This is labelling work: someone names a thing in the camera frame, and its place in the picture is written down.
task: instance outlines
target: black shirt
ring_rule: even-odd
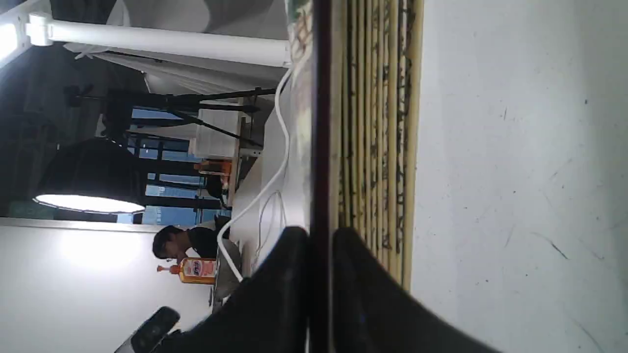
[[[216,255],[218,255],[217,236],[217,231],[205,227],[188,229],[188,237],[190,237],[192,249],[194,249],[201,258],[216,258]]]

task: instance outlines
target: pole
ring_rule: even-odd
[[[274,67],[290,65],[290,46],[285,40],[57,21],[46,13],[31,13],[29,20],[26,33],[33,45],[68,41]]]

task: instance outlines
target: orange object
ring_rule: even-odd
[[[157,266],[157,272],[166,270],[171,274],[178,274],[183,283],[212,285],[216,282],[216,261],[211,259],[185,258],[181,264],[169,268]]]

